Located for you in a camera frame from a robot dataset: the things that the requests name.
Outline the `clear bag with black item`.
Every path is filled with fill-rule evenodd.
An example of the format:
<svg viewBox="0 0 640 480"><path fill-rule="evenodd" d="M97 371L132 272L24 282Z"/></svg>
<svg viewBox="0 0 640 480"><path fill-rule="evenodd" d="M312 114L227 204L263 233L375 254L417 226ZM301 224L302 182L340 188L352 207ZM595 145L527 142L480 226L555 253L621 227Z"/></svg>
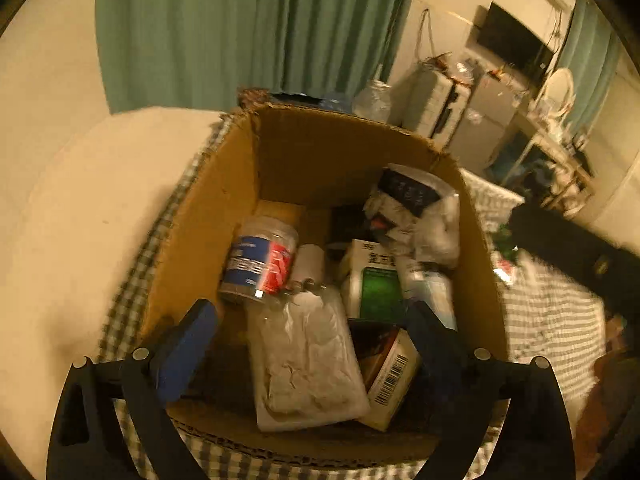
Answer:
<svg viewBox="0 0 640 480"><path fill-rule="evenodd" d="M376 240L396 257L457 266L460 256L460 197L430 172L387 165L363 206Z"/></svg>

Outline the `brown white small box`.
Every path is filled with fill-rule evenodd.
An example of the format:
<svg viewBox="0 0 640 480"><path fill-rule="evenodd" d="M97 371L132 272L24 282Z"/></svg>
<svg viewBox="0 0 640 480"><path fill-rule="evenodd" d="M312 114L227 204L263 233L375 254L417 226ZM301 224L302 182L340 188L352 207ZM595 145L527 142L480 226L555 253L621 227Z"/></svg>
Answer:
<svg viewBox="0 0 640 480"><path fill-rule="evenodd" d="M359 421L378 431L386 431L416 376L421 358L403 328L394 328L386 337L381 352L366 359L363 376L367 378L370 410Z"/></svg>

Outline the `green white medicine box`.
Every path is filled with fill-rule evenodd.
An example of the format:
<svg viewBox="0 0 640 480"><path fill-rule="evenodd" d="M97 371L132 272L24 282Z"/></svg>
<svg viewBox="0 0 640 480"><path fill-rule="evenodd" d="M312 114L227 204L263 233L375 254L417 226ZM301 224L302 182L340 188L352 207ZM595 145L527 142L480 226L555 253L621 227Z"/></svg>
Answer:
<svg viewBox="0 0 640 480"><path fill-rule="evenodd" d="M405 323L404 296L395 260L381 244L352 240L338 266L336 280L350 320Z"/></svg>

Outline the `white tube bottle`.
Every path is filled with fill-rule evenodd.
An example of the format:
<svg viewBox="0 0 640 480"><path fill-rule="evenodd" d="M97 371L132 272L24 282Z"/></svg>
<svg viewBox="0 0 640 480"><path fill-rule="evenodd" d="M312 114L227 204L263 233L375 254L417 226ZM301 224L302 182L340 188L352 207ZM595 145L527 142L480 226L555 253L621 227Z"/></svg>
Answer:
<svg viewBox="0 0 640 480"><path fill-rule="evenodd" d="M303 244L298 248L292 265L290 281L304 284L311 280L320 284L326 273L326 255L322 247L315 244Z"/></svg>

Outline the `clear plastic flat pack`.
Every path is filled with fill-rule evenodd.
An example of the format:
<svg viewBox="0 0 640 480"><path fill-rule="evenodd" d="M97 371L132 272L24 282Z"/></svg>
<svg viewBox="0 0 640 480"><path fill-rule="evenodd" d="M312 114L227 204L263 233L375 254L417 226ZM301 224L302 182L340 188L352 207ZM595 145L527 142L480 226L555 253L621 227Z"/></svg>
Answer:
<svg viewBox="0 0 640 480"><path fill-rule="evenodd" d="M335 287L269 296L246 309L246 320L260 431L296 431L367 414L367 389Z"/></svg>

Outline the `clear jar blue label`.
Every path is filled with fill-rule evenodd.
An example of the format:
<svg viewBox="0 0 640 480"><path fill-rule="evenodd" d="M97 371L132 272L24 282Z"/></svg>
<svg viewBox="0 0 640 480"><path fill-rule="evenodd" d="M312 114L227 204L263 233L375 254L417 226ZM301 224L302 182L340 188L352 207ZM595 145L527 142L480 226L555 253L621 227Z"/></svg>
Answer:
<svg viewBox="0 0 640 480"><path fill-rule="evenodd" d="M298 234L289 224L268 216L247 218L228 253L218 287L231 302L264 302L288 281Z"/></svg>

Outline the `green snack packet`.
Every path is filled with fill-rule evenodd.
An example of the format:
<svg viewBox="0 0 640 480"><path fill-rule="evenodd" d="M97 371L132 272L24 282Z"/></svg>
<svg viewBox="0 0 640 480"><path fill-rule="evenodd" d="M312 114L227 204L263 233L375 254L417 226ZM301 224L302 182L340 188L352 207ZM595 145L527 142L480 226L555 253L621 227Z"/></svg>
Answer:
<svg viewBox="0 0 640 480"><path fill-rule="evenodd" d="M494 251L491 254L494 272L508 287L515 283L518 270L518 245L514 243L512 233L506 224L500 224L491 234Z"/></svg>

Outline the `white dressing table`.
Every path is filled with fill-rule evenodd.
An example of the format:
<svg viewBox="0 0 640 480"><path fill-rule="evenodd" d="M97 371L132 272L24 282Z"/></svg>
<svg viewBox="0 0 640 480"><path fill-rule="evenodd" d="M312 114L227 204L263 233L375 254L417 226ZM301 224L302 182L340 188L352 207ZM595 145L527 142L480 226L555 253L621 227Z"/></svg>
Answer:
<svg viewBox="0 0 640 480"><path fill-rule="evenodd" d="M509 128L521 133L527 141L521 153L500 179L499 185L506 188L515 174L523 166L529 153L536 148L550 162L553 170L549 193L541 206L562 211L565 217L575 217L581 212L594 194L592 175L585 170L582 161L569 148L555 140L548 128L548 122L532 113L517 112Z"/></svg>

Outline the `grey mini fridge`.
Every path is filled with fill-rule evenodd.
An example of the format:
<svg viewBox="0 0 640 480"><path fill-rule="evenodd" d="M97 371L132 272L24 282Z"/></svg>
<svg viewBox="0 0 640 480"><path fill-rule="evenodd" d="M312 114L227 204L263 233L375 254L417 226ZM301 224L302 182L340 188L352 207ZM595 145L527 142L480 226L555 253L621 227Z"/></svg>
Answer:
<svg viewBox="0 0 640 480"><path fill-rule="evenodd" d="M461 167L484 176L518 108L516 92L489 74L477 81L448 143Z"/></svg>

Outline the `white oval vanity mirror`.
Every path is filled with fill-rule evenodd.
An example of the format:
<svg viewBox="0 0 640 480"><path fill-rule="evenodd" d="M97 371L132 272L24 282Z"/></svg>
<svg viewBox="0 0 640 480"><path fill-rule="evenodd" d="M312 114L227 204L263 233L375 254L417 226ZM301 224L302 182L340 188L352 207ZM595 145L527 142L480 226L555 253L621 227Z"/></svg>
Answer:
<svg viewBox="0 0 640 480"><path fill-rule="evenodd" d="M569 68L555 70L544 82L536 101L539 117L562 122L572 110L576 99L573 73Z"/></svg>

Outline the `white suitcase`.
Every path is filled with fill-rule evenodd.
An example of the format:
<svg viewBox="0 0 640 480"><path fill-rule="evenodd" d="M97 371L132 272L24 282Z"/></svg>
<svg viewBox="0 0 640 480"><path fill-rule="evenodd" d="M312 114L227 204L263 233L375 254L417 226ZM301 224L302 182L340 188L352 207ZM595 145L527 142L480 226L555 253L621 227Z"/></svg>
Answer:
<svg viewBox="0 0 640 480"><path fill-rule="evenodd" d="M416 74L402 126L446 148L457 129L471 89L435 67L423 65Z"/></svg>

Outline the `teal curtain right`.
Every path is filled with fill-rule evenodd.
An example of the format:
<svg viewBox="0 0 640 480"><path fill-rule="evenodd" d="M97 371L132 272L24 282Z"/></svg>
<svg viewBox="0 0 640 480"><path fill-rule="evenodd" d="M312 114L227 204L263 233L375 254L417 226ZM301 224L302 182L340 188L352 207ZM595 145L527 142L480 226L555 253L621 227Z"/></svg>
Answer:
<svg viewBox="0 0 640 480"><path fill-rule="evenodd" d="M575 101L565 118L572 136L596 119L616 72L620 50L622 44L598 6L592 0L575 0L556 64L572 72Z"/></svg>

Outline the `teal curtain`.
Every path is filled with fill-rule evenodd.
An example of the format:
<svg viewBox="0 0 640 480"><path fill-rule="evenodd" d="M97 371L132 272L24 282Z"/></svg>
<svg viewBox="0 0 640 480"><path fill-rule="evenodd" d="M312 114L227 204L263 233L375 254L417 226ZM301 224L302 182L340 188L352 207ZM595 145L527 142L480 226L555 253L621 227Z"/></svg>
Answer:
<svg viewBox="0 0 640 480"><path fill-rule="evenodd" d="M356 96L388 76L411 0L96 0L112 112L230 110L241 89Z"/></svg>
<svg viewBox="0 0 640 480"><path fill-rule="evenodd" d="M598 6L592 0L575 0L556 64L572 72L575 101L565 118L572 136L596 119L616 72L620 50L622 44Z"/></svg>

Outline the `large clear water bottle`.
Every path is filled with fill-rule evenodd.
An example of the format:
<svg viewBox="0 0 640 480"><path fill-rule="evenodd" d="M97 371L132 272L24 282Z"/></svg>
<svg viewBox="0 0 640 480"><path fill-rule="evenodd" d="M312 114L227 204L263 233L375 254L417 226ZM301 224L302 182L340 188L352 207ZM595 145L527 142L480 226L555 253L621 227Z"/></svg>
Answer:
<svg viewBox="0 0 640 480"><path fill-rule="evenodd" d="M368 81L352 100L352 112L361 118L387 122L392 109L391 88L383 81Z"/></svg>

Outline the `brown cardboard box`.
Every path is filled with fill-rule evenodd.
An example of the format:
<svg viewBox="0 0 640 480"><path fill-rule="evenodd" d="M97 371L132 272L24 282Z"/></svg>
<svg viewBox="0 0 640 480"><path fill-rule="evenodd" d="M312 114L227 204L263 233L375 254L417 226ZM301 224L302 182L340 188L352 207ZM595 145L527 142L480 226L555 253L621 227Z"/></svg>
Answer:
<svg viewBox="0 0 640 480"><path fill-rule="evenodd" d="M469 349L505 359L502 300L470 193L454 159L404 130L355 116L280 104L237 110L204 155L160 245L142 333L180 320L200 299L216 301L236 228L251 214L291 223L306 242L329 238L333 207L362 204L392 162L431 171L460 195L460 244L452 274L454 312ZM192 436L292 465L352 469L425 460L439 440L427 421L427 385L418 376L389 430L359 422L265 434L256 424L246 317L222 318L200 369L167 411Z"/></svg>

